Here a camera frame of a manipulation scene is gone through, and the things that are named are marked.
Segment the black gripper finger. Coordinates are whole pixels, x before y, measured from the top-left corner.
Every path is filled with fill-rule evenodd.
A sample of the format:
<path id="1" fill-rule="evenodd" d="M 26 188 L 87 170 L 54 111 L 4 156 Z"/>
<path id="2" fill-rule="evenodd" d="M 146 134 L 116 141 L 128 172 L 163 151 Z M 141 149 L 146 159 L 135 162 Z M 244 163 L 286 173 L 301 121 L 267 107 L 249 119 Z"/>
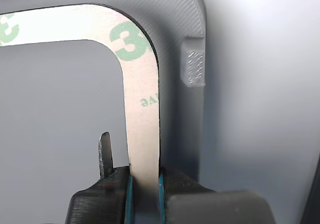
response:
<path id="1" fill-rule="evenodd" d="M 248 190 L 217 192 L 179 170 L 159 175 L 161 223 L 268 224 L 275 218 L 268 202 Z"/>
<path id="2" fill-rule="evenodd" d="M 65 223 L 134 223 L 133 177 L 130 167 L 114 168 L 108 132 L 101 135 L 98 144 L 101 177 L 91 187 L 72 196 Z"/>

